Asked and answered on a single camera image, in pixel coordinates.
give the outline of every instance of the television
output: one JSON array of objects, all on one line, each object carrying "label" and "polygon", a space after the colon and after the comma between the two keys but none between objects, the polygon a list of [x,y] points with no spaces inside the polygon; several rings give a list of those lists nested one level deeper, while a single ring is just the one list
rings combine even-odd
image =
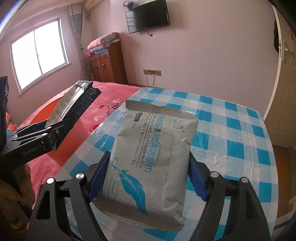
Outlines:
[{"label": "television", "polygon": [[165,0],[156,0],[140,5],[126,12],[128,32],[136,33],[149,28],[170,25],[168,8]]}]

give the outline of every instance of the white plastic packet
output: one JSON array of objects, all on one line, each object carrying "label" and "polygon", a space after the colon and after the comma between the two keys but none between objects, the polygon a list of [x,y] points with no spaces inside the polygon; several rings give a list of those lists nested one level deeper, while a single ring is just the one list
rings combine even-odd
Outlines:
[{"label": "white plastic packet", "polygon": [[197,122],[192,114],[174,108],[127,100],[94,205],[127,224],[180,231]]}]

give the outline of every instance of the brown cabinet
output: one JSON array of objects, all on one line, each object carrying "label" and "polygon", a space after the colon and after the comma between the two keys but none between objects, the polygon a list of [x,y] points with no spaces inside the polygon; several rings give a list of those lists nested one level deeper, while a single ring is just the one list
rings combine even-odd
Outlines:
[{"label": "brown cabinet", "polygon": [[104,52],[90,56],[89,63],[95,81],[128,83],[120,42],[111,44]]}]

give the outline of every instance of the pink bedsheet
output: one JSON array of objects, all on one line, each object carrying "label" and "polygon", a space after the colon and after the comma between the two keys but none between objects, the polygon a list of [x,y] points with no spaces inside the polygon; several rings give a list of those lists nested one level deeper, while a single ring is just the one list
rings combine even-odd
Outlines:
[{"label": "pink bedsheet", "polygon": [[[58,173],[68,158],[85,141],[91,132],[139,89],[139,87],[131,85],[100,82],[94,82],[93,87],[99,88],[102,93],[77,121],[58,150],[44,154],[28,163],[31,167],[31,178],[36,196],[40,185],[44,184],[49,177],[54,177]],[[42,105],[20,127],[30,124],[44,108],[61,98],[70,88],[62,91]]]}]

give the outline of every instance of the door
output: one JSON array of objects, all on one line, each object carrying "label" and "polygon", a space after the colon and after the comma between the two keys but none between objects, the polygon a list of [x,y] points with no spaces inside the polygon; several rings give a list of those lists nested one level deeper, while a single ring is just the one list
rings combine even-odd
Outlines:
[{"label": "door", "polygon": [[100,69],[100,75],[102,78],[102,82],[115,83],[109,58],[101,59],[96,62],[98,63],[98,66]]},{"label": "door", "polygon": [[273,145],[296,147],[296,38],[283,16],[273,8],[279,30],[279,64],[263,119]]},{"label": "door", "polygon": [[99,62],[98,61],[93,61],[89,63],[91,66],[91,72],[93,73],[94,80],[102,82],[101,76],[100,76],[100,70],[99,70]]}]

